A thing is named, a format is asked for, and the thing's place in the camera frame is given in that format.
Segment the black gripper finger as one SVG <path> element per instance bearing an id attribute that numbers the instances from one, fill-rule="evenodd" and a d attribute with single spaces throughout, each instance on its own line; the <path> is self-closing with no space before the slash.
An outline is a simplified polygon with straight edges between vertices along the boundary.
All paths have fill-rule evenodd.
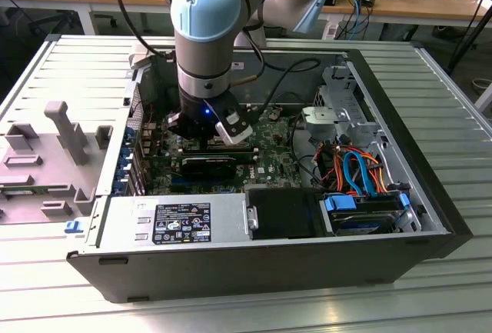
<path id="1" fill-rule="evenodd" d="M 170 132 L 197 143 L 199 148 L 205 148 L 205 131 L 202 125 L 183 112 L 169 114 L 165 120 Z"/>
<path id="2" fill-rule="evenodd" d="M 206 124 L 203 126 L 203 148 L 208 147 L 210 140 L 213 140 L 218 133 L 214 124 Z"/>

